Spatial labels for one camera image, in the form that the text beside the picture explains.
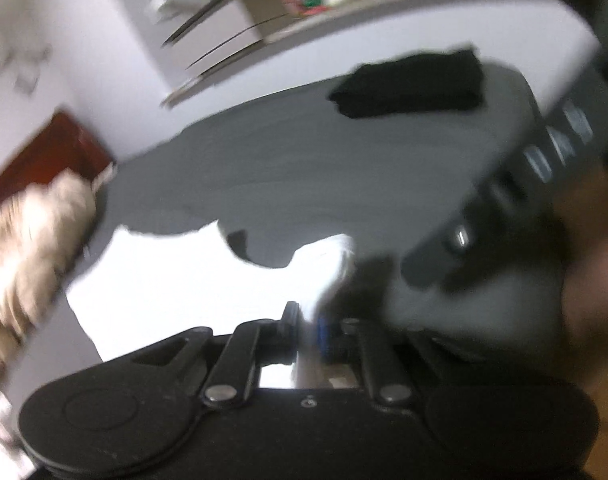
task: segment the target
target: black cloth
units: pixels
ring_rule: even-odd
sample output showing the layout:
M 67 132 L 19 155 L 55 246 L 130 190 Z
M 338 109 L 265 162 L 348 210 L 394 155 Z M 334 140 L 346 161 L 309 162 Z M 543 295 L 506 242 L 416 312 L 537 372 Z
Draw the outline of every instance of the black cloth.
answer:
M 471 110 L 481 105 L 484 73 L 471 50 L 422 53 L 365 64 L 334 88 L 328 99 L 353 119 L 393 113 Z

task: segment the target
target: beige cloth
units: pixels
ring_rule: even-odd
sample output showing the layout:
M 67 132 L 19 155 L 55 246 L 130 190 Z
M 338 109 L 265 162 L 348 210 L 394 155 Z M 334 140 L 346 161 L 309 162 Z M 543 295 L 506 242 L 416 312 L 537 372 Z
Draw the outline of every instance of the beige cloth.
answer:
M 0 206 L 0 376 L 48 311 L 95 212 L 90 183 L 70 170 Z

